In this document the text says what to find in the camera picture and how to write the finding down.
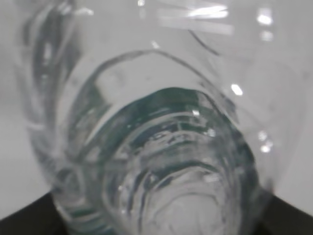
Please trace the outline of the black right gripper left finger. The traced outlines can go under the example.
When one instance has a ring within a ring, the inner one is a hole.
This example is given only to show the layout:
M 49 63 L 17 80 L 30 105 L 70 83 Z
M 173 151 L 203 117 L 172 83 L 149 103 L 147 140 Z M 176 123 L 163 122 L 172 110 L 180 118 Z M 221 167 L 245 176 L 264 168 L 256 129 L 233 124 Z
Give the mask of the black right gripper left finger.
M 67 235 L 49 193 L 0 220 L 2 235 Z

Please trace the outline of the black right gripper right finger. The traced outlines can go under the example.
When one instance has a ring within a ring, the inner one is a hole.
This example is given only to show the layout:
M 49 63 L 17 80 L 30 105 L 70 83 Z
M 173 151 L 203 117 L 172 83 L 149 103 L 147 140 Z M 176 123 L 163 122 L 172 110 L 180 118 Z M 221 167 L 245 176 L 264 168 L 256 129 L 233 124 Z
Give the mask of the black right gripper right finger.
M 313 235 L 313 217 L 273 197 L 262 214 L 255 235 Z

